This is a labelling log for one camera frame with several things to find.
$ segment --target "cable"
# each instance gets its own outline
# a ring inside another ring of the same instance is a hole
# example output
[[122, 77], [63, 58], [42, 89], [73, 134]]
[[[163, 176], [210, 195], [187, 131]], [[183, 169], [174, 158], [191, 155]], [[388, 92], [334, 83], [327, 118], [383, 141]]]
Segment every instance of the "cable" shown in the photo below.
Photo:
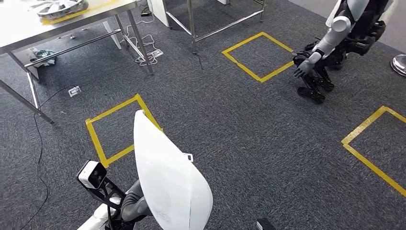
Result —
[[[145, 4], [145, 5], [143, 5], [143, 4], [141, 4], [140, 5], [140, 10], [141, 10], [141, 12], [144, 12], [146, 9], [149, 9], [149, 7], [148, 7], [148, 0], [147, 0], [147, 3]], [[154, 22], [155, 21], [155, 16], [154, 16], [154, 8], [152, 7], [152, 4], [151, 4], [151, 13], [152, 13], [152, 20], [151, 21], [149, 21], [149, 22], [146, 22], [146, 21], [139, 21], [139, 22], [137, 22], [137, 23], [135, 23], [135, 24], [140, 24], [140, 23], [152, 23], [152, 22]], [[127, 37], [129, 37], [130, 36], [130, 32], [129, 32], [129, 28], [130, 27], [132, 27], [132, 25], [128, 25], [127, 26]], [[152, 47], [154, 48], [154, 51], [152, 51], [152, 52], [150, 52], [150, 53], [147, 53], [147, 56], [148, 56], [148, 60], [149, 60], [149, 64], [150, 65], [155, 65], [155, 64], [157, 64], [158, 63], [158, 60], [156, 59], [156, 57], [155, 57], [155, 55], [153, 54], [153, 52], [155, 52], [156, 50], [159, 50], [159, 49], [157, 49], [156, 47], [155, 47], [155, 40], [152, 38], [152, 35], [150, 35], [150, 34], [147, 34], [146, 36], [144, 36], [144, 37], [142, 37], [141, 38], [141, 40], [144, 40], [146, 37], [150, 37], [151, 38], [151, 40], [152, 40], [152, 42], [148, 42], [148, 43], [144, 43], [144, 46], [148, 46], [148, 45], [152, 45]], [[137, 38], [136, 37], [129, 37], [129, 39], [131, 40], [131, 39], [135, 39], [135, 46], [137, 47], [137, 48], [139, 48], [137, 45], [138, 45], [138, 40], [137, 40]], [[145, 63], [146, 61], [145, 61], [145, 59], [143, 58], [143, 57], [138, 57], [136, 60], [135, 60], [135, 62], [136, 63], [139, 63], [139, 65], [140, 66], [146, 66], [147, 64]]]
[[[44, 103], [42, 103], [39, 107], [41, 108], [45, 103], [47, 103], [49, 100], [51, 100], [55, 95], [57, 95], [59, 92], [65, 90], [65, 89], [69, 88], [70, 86], [75, 87], [74, 85], [69, 85], [69, 86], [67, 86], [67, 87], [65, 87], [65, 88], [63, 88], [63, 89], [61, 89], [61, 90], [59, 90], [58, 92], [54, 93], [54, 95], [52, 95], [51, 97], [49, 97], [49, 98], [48, 98]], [[37, 129], [37, 132], [38, 132], [38, 135], [39, 135], [39, 138], [40, 138], [40, 141], [41, 141], [41, 152], [40, 152], [40, 154], [39, 154], [38, 163], [37, 163], [37, 176], [38, 176], [38, 178], [41, 180], [41, 182], [45, 185], [45, 188], [46, 188], [46, 196], [45, 196], [45, 200], [42, 202], [42, 205], [39, 207], [39, 209], [36, 211], [36, 213], [35, 213], [32, 217], [30, 217], [30, 219], [28, 220], [28, 222], [27, 222], [26, 224], [24, 224], [24, 226], [23, 226], [20, 230], [23, 230], [23, 229], [31, 222], [31, 220], [38, 214], [38, 212], [39, 212], [39, 211], [42, 209], [42, 207], [45, 205], [46, 201], [48, 200], [48, 196], [49, 196], [49, 188], [48, 188], [48, 186], [46, 185], [45, 181], [41, 178], [41, 176], [40, 176], [40, 174], [39, 174], [39, 166], [40, 166], [40, 162], [41, 162], [41, 158], [42, 158], [42, 153], [43, 153], [43, 151], [44, 151], [44, 142], [43, 142], [43, 140], [42, 140], [41, 132], [39, 131], [39, 127], [38, 127], [37, 120], [36, 120], [36, 118], [35, 118], [36, 115], [37, 115], [37, 114], [34, 114], [35, 127], [36, 127], [36, 129]]]
[[27, 226], [27, 224], [30, 223], [31, 220], [38, 214], [39, 210], [42, 209], [42, 207], [44, 206], [45, 202], [48, 200], [48, 195], [49, 195], [48, 186], [46, 185], [46, 183], [43, 181], [43, 179], [42, 179], [42, 178], [40, 177], [40, 175], [39, 175], [39, 163], [40, 163], [40, 161], [41, 161], [44, 143], [43, 143], [43, 141], [42, 141], [41, 133], [40, 133], [40, 131], [39, 131], [38, 124], [37, 124], [37, 120], [36, 120], [35, 116], [36, 116], [36, 114], [34, 114], [35, 127], [37, 128], [37, 131], [38, 131], [38, 134], [39, 134], [39, 138], [40, 138], [40, 140], [41, 140], [41, 153], [39, 154], [38, 163], [37, 163], [37, 176], [38, 176], [38, 178], [41, 180], [41, 182], [45, 185], [45, 188], [46, 188], [46, 197], [45, 197], [45, 200], [43, 201], [42, 205], [41, 205], [41, 206], [39, 207], [39, 209], [37, 210], [37, 212], [28, 220], [28, 222], [21, 228], [21, 230], [24, 229], [25, 226]]

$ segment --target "metal frame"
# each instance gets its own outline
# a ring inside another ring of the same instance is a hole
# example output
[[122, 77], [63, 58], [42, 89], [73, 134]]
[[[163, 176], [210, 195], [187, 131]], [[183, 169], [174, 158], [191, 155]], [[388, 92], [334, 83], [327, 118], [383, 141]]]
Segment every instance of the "metal frame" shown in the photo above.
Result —
[[26, 72], [27, 77], [28, 77], [28, 82], [29, 82], [30, 88], [31, 88], [31, 93], [32, 93], [33, 99], [34, 99], [34, 105], [31, 104], [31, 103], [30, 103], [28, 100], [26, 100], [24, 97], [22, 97], [21, 95], [19, 95], [15, 90], [13, 90], [10, 86], [8, 86], [8, 85], [7, 85], [6, 83], [4, 83], [3, 81], [0, 82], [0, 87], [3, 88], [5, 91], [7, 91], [9, 94], [11, 94], [13, 97], [15, 97], [17, 100], [19, 100], [20, 102], [22, 102], [25, 106], [27, 106], [29, 109], [31, 109], [34, 113], [39, 114], [40, 117], [43, 118], [46, 122], [48, 122], [48, 123], [50, 123], [50, 124], [53, 124], [54, 121], [52, 121], [52, 119], [50, 119], [47, 115], [45, 115], [45, 114], [41, 111], [41, 105], [40, 105], [40, 103], [39, 103], [37, 91], [36, 91], [36, 89], [35, 89], [35, 84], [34, 84], [34, 82], [33, 82], [33, 81], [39, 82], [40, 79], [37, 79], [36, 77], [33, 77], [33, 74], [30, 72], [30, 70], [29, 70], [28, 68], [31, 67], [31, 66], [33, 66], [33, 65], [39, 64], [39, 63], [41, 63], [41, 62], [43, 62], [43, 61], [47, 61], [47, 60], [49, 60], [49, 59], [51, 59], [51, 58], [55, 58], [55, 57], [57, 57], [57, 56], [60, 56], [60, 55], [62, 55], [62, 54], [65, 54], [65, 53], [67, 53], [67, 52], [70, 52], [70, 51], [72, 51], [72, 50], [78, 49], [78, 48], [80, 48], [80, 47], [82, 47], [82, 46], [85, 46], [85, 45], [88, 45], [88, 44], [90, 44], [90, 43], [99, 41], [99, 40], [101, 40], [101, 39], [103, 39], [103, 38], [109, 37], [109, 36], [111, 36], [111, 35], [114, 35], [114, 34], [117, 34], [117, 33], [120, 33], [120, 32], [123, 34], [123, 37], [124, 37], [124, 39], [125, 39], [126, 44], [127, 44], [128, 46], [130, 46], [131, 48], [133, 48], [133, 49], [137, 52], [137, 54], [138, 54], [142, 59], [144, 59], [144, 61], [145, 61], [146, 64], [147, 64], [149, 74], [150, 74], [151, 76], [154, 75], [154, 72], [153, 72], [153, 70], [152, 70], [152, 66], [151, 66], [151, 64], [149, 63], [149, 58], [148, 58], [147, 52], [146, 52], [146, 50], [145, 50], [144, 44], [143, 44], [142, 39], [141, 39], [141, 35], [140, 35], [139, 31], [138, 31], [138, 28], [137, 28], [137, 25], [136, 25], [136, 23], [135, 23], [135, 19], [134, 19], [134, 16], [133, 16], [133, 13], [131, 12], [131, 10], [127, 10], [127, 15], [128, 15], [128, 18], [129, 18], [129, 20], [130, 20], [130, 24], [131, 24], [131, 26], [132, 26], [132, 28], [133, 28], [135, 37], [137, 38], [137, 41], [138, 41], [140, 47], [137, 47], [136, 45], [134, 45], [134, 43], [130, 40], [130, 38], [125, 34], [124, 29], [123, 29], [123, 25], [122, 25], [122, 23], [121, 23], [121, 21], [120, 21], [120, 18], [119, 18], [119, 16], [118, 16], [118, 14], [116, 14], [116, 15], [115, 15], [115, 18], [116, 18], [116, 20], [117, 20], [117, 23], [118, 23], [120, 29], [117, 29], [117, 30], [114, 30], [114, 31], [112, 31], [112, 32], [110, 32], [110, 33], [107, 33], [107, 34], [98, 36], [98, 37], [96, 37], [96, 38], [94, 38], [94, 39], [91, 39], [91, 40], [89, 40], [89, 41], [87, 41], [87, 42], [85, 42], [85, 43], [82, 43], [82, 44], [80, 44], [80, 45], [77, 45], [77, 46], [74, 46], [74, 47], [71, 47], [71, 48], [62, 50], [62, 51], [58, 51], [58, 52], [53, 53], [53, 54], [51, 54], [51, 55], [49, 55], [49, 56], [47, 56], [47, 57], [43, 57], [43, 58], [37, 59], [37, 60], [35, 60], [35, 61], [33, 61], [33, 62], [27, 64], [27, 65], [24, 65], [24, 64], [13, 54], [13, 52], [11, 52], [11, 51], [8, 51], [8, 52], [7, 52], [7, 54]]
[[258, 15], [258, 14], [260, 14], [259, 22], [260, 23], [263, 22], [262, 17], [263, 17], [263, 13], [265, 11], [265, 6], [266, 6], [265, 0], [253, 0], [253, 1], [260, 4], [260, 5], [262, 5], [262, 9], [260, 11], [257, 11], [257, 12], [255, 12], [255, 13], [247, 16], [247, 17], [241, 18], [241, 19], [239, 19], [239, 20], [237, 20], [237, 21], [235, 21], [233, 23], [230, 23], [230, 24], [228, 24], [226, 26], [221, 27], [220, 29], [217, 29], [217, 30], [215, 30], [213, 32], [210, 32], [210, 33], [205, 34], [205, 35], [200, 36], [200, 37], [196, 35], [196, 32], [194, 30], [194, 17], [193, 17], [192, 0], [187, 0], [188, 11], [189, 11], [190, 30], [168, 11], [168, 9], [166, 7], [165, 0], [164, 0], [164, 7], [165, 7], [165, 13], [167, 15], [167, 18], [168, 17], [171, 18], [174, 22], [176, 22], [176, 24], [178, 24], [184, 31], [186, 31], [186, 33], [188, 33], [192, 37], [193, 53], [196, 54], [197, 53], [197, 48], [196, 48], [196, 43], [197, 42], [200, 42], [200, 41], [202, 41], [202, 40], [204, 40], [204, 39], [206, 39], [206, 38], [208, 38], [208, 37], [210, 37], [210, 36], [212, 36], [212, 35], [214, 35], [214, 34], [216, 34], [218, 32], [221, 32], [221, 31], [223, 31], [223, 30], [225, 30], [227, 28], [230, 28], [233, 25], [237, 25], [238, 23], [241, 23], [241, 22], [243, 22], [243, 21], [245, 21], [247, 19], [250, 19], [250, 18], [252, 18], [252, 17], [254, 17], [254, 16]]

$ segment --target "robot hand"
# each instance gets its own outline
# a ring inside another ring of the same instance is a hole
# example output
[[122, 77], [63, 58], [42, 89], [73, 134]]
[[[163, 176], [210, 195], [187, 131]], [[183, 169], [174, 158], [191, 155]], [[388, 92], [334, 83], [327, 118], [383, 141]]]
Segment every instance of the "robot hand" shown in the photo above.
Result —
[[148, 208], [141, 189], [141, 183], [138, 180], [130, 190], [128, 190], [128, 194], [124, 198], [121, 207], [121, 218], [124, 221], [132, 221], [135, 219], [135, 221], [138, 222], [145, 216], [152, 216], [152, 213]]
[[312, 72], [315, 64], [311, 63], [308, 59], [303, 61], [294, 71], [294, 76], [301, 78]]

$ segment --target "white robot shell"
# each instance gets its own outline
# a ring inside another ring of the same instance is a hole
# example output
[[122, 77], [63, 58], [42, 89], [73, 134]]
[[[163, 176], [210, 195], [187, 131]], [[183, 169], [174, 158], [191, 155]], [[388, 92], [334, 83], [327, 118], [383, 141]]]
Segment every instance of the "white robot shell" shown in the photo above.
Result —
[[210, 186], [143, 110], [135, 114], [134, 150], [144, 197], [161, 228], [203, 230], [213, 207]]
[[86, 0], [37, 0], [31, 9], [41, 18], [57, 19], [87, 8]]

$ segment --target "power outlet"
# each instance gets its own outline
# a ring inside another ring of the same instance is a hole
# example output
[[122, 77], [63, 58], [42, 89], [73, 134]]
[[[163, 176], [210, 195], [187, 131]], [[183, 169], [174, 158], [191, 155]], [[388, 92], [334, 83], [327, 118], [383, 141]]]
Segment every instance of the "power outlet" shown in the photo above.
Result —
[[153, 56], [154, 58], [157, 58], [157, 57], [163, 55], [164, 52], [162, 52], [162, 50], [160, 50], [160, 49], [157, 49], [157, 50], [154, 50], [154, 52], [152, 52], [151, 54], [152, 54], [152, 56]]
[[78, 95], [79, 93], [82, 92], [82, 90], [80, 90], [79, 86], [73, 87], [72, 89], [70, 89], [69, 91], [69, 96], [73, 97], [75, 95]]

